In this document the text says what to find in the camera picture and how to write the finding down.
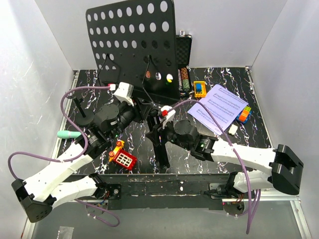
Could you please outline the black microphone desk stand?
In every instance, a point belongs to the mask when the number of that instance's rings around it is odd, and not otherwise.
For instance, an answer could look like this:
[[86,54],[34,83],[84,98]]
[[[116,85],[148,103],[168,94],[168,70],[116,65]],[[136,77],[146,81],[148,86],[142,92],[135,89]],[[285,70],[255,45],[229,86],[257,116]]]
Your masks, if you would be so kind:
[[94,120],[94,112],[92,110],[82,108],[82,98],[78,99],[77,97],[73,96],[72,99],[78,109],[78,113],[75,114],[75,123],[79,127],[86,127],[91,124]]

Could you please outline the black music stand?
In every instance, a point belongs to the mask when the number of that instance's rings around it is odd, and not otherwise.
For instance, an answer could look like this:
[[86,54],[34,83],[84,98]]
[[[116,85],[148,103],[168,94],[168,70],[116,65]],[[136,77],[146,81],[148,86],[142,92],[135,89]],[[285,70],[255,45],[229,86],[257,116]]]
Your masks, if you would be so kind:
[[[140,98],[171,106],[180,100],[173,1],[127,0],[93,7],[86,10],[86,24],[103,84],[133,85],[133,102]],[[166,80],[169,75],[172,83]],[[146,121],[150,130],[160,124],[155,110]],[[165,145],[154,150],[159,165],[168,168]]]

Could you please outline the sheet music page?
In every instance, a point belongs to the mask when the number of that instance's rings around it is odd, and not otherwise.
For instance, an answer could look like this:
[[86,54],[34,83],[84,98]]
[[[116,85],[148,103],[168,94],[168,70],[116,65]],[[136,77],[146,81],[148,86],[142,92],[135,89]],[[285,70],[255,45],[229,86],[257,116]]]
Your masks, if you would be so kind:
[[200,103],[195,103],[188,110],[188,113],[216,135],[222,135],[216,122],[220,125],[222,130],[225,131],[236,118],[234,112],[225,109],[224,106],[214,103],[212,100],[201,102],[204,107]]
[[248,105],[246,101],[221,85],[215,85],[200,100],[216,117],[236,118]]

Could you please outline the mint green toy microphone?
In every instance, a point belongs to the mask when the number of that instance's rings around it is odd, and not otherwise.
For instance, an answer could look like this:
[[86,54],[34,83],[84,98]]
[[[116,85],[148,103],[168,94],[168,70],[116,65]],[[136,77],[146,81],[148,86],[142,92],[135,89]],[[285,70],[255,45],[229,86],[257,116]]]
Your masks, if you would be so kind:
[[60,130],[57,132],[57,137],[60,139],[76,139],[81,135],[78,131]]

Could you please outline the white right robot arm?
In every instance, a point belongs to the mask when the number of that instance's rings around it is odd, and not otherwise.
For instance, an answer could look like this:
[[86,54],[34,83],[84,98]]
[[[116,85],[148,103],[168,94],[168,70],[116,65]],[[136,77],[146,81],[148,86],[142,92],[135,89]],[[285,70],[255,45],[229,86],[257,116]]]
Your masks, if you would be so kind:
[[233,172],[227,183],[218,190],[220,195],[237,198],[258,189],[276,189],[287,195],[300,192],[304,164],[292,149],[280,144],[277,148],[255,148],[233,144],[200,134],[188,120],[160,123],[146,134],[155,146],[167,142],[186,149],[201,161],[228,162],[251,168]]

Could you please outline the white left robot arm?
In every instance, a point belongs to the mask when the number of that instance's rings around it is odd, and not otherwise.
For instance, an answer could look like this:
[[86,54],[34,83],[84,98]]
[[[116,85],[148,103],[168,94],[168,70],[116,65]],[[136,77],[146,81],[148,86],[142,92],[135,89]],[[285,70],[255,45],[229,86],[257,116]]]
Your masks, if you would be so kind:
[[98,173],[73,182],[65,179],[109,149],[112,140],[131,122],[144,121],[152,109],[138,100],[132,105],[127,102],[103,105],[80,123],[85,127],[85,135],[76,138],[57,162],[25,180],[14,180],[11,186],[29,221],[36,223],[54,208],[82,197],[119,199],[121,185],[105,182]]

